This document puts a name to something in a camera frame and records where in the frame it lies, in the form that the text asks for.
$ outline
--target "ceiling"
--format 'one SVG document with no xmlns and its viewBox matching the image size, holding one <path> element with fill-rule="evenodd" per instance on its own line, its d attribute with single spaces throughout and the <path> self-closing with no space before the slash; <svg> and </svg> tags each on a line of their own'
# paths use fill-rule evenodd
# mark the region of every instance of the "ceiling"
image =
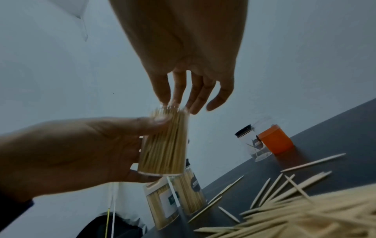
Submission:
<svg viewBox="0 0 376 238">
<path fill-rule="evenodd" d="M 49 0 L 68 13 L 80 18 L 89 0 Z"/>
</svg>

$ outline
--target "white wall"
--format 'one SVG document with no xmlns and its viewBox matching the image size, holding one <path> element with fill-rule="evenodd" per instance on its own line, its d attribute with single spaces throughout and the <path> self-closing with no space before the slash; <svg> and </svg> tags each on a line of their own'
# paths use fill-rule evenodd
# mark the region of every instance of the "white wall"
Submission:
<svg viewBox="0 0 376 238">
<path fill-rule="evenodd" d="M 248 159 L 234 133 L 261 116 L 292 136 L 375 97 L 375 7 L 373 0 L 250 1 L 233 95 L 190 120 L 188 157 L 202 187 Z M 143 116 L 158 106 L 107 1 L 90 0 L 86 43 L 75 20 L 40 0 L 3 0 L 0 19 L 0 132 L 57 118 Z M 123 213 L 152 225 L 141 186 L 121 189 Z M 39 198 L 0 237 L 21 237 L 21 226 L 30 237 L 51 236 L 41 223 L 58 231 L 54 237 L 74 237 L 104 211 L 104 192 Z"/>
<path fill-rule="evenodd" d="M 0 133 L 101 113 L 80 21 L 43 0 L 1 0 Z M 0 237 L 76 237 L 104 211 L 103 189 L 36 198 Z"/>
</svg>

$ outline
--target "black circular label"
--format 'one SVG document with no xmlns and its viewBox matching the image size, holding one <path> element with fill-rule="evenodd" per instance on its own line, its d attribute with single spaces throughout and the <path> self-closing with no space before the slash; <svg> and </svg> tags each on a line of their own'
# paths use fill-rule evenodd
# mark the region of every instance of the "black circular label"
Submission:
<svg viewBox="0 0 376 238">
<path fill-rule="evenodd" d="M 197 181 L 195 175 L 193 175 L 193 177 L 192 177 L 192 179 L 191 179 L 191 188 L 192 188 L 192 190 L 195 191 L 195 192 L 199 192 L 199 191 L 201 190 L 200 185 L 199 185 L 199 182 Z"/>
</svg>

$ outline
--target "toothpick container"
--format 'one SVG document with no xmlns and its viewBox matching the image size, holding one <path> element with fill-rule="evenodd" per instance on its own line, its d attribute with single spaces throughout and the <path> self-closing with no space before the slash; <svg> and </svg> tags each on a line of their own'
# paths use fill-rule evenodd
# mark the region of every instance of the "toothpick container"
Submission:
<svg viewBox="0 0 376 238">
<path fill-rule="evenodd" d="M 185 214 L 192 215 L 207 205 L 207 200 L 190 167 L 188 159 L 184 174 L 172 177 L 171 179 L 171 183 Z"/>
<path fill-rule="evenodd" d="M 144 192 L 157 230 L 166 227 L 179 216 L 179 211 L 166 177 L 144 185 Z"/>
<path fill-rule="evenodd" d="M 188 141 L 187 109 L 168 106 L 158 108 L 152 116 L 171 115 L 169 127 L 143 139 L 138 172 L 151 176 L 175 176 L 184 172 Z"/>
</svg>

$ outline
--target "table surface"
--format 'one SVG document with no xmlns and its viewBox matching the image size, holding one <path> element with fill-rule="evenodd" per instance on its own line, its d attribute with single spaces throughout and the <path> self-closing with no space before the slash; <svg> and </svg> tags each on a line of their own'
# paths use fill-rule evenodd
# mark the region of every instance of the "table surface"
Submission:
<svg viewBox="0 0 376 238">
<path fill-rule="evenodd" d="M 320 172 L 332 171 L 326 179 L 304 189 L 308 195 L 375 183 L 375 122 L 376 99 L 315 125 L 291 138 L 295 145 L 294 150 L 278 156 L 272 155 L 260 162 L 248 160 L 204 188 L 204 194 L 211 200 L 227 185 L 244 175 L 243 179 L 222 195 L 221 200 L 191 223 L 187 223 L 190 218 L 180 210 L 179 218 L 172 224 L 161 231 L 153 228 L 144 237 L 205 237 L 208 235 L 194 233 L 193 230 L 200 227 L 233 226 L 236 223 L 220 211 L 218 206 L 241 219 L 239 213 L 249 209 L 267 179 L 271 178 L 271 184 L 283 169 L 335 154 L 346 153 L 342 158 L 284 174 L 295 174 L 294 181 L 300 183 Z M 285 180 L 281 179 L 276 187 Z"/>
</svg>

